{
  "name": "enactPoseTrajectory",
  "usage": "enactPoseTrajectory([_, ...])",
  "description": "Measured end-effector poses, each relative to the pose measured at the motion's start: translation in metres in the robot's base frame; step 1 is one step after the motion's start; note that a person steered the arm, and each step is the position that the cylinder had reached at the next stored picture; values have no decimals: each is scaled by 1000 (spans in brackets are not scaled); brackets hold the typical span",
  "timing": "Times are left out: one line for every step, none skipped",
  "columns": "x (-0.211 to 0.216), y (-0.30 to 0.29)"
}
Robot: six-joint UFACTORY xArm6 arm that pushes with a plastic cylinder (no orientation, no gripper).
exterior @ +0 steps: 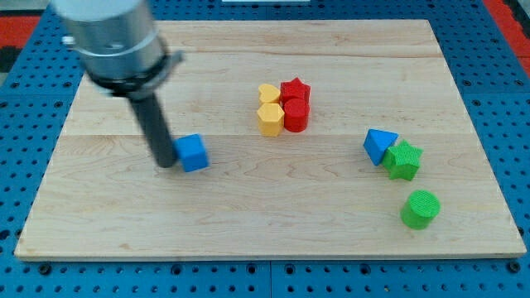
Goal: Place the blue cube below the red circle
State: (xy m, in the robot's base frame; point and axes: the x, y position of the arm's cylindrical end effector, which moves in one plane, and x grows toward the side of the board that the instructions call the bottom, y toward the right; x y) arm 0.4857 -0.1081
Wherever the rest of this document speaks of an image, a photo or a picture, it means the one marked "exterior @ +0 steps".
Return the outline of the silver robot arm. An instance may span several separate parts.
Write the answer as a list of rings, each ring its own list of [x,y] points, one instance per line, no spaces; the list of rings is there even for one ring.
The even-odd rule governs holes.
[[[51,0],[89,78],[106,94],[126,98],[158,166],[176,163],[156,89],[183,61],[170,52],[145,0]]]

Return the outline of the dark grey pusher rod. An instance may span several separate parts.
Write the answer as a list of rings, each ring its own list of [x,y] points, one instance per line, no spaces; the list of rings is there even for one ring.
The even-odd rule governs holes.
[[[139,127],[147,141],[153,158],[162,168],[172,167],[177,160],[166,119],[155,94],[140,99],[129,99]]]

